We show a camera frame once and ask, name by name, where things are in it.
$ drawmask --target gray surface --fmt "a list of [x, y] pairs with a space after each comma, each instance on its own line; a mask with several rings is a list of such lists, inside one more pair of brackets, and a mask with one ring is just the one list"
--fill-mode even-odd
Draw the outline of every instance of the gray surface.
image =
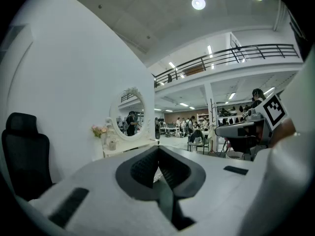
[[[232, 233], [241, 224], [258, 190], [268, 152], [261, 151], [261, 156], [258, 154], [255, 162], [249, 162], [167, 148], [200, 164], [207, 174], [204, 185], [195, 197], [180, 200], [184, 215], [196, 221], [193, 226], [181, 232], [166, 219], [156, 202], [136, 201], [127, 196], [116, 183], [117, 167], [146, 150], [145, 148], [84, 166], [71, 177], [53, 186], [34, 206], [47, 216], [73, 188], [83, 187], [89, 189], [90, 193], [66, 227], [77, 235], [208, 235], [213, 230], [212, 227], [216, 227], [216, 233], [211, 233], [213, 235], [220, 235], [221, 232], [226, 233], [222, 235], [234, 235]], [[249, 169], [249, 172], [243, 176], [223, 170], [227, 165]], [[168, 204], [165, 207], [169, 214]]]

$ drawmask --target white floor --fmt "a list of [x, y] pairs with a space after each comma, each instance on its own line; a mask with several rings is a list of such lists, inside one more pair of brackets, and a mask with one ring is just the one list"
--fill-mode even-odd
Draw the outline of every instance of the white floor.
[[[165, 135], [161, 135], [160, 139], [159, 139], [159, 145], [164, 145], [164, 146], [172, 146], [175, 148], [181, 148], [184, 150], [187, 150], [187, 141], [188, 138], [187, 137], [183, 137], [183, 138], [176, 138], [176, 137], [165, 137]], [[223, 144], [219, 144], [219, 152], [222, 150]], [[203, 152], [203, 148], [202, 147], [198, 147], [198, 152], [199, 154], [202, 154]], [[208, 149], [205, 148], [205, 155], [208, 153]]]

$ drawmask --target chair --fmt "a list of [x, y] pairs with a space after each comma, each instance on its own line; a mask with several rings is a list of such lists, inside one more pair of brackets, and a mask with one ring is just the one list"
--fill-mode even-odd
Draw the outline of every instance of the chair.
[[49, 174], [49, 139], [39, 134], [36, 117], [12, 113], [2, 133], [2, 146], [16, 195], [37, 199], [52, 186]]

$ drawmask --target black strip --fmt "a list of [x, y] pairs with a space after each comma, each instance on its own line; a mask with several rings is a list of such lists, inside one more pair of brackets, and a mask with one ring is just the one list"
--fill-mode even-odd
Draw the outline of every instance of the black strip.
[[64, 228], [83, 202], [88, 192], [89, 191], [84, 188], [75, 188], [57, 210], [48, 217], [49, 220], [61, 228]]
[[241, 175], [246, 175], [248, 172], [248, 170], [246, 170], [246, 169], [241, 169], [241, 168], [237, 168], [237, 167], [233, 167], [233, 166], [226, 166], [224, 168], [224, 170], [231, 171], [231, 172], [241, 174]]

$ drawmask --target black office chair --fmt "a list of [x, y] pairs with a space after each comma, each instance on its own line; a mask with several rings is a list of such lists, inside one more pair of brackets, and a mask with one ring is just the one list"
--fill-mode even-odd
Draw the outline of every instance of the black office chair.
[[52, 186], [49, 139], [38, 133], [35, 116], [12, 113], [2, 133], [2, 146], [16, 195], [29, 201]]

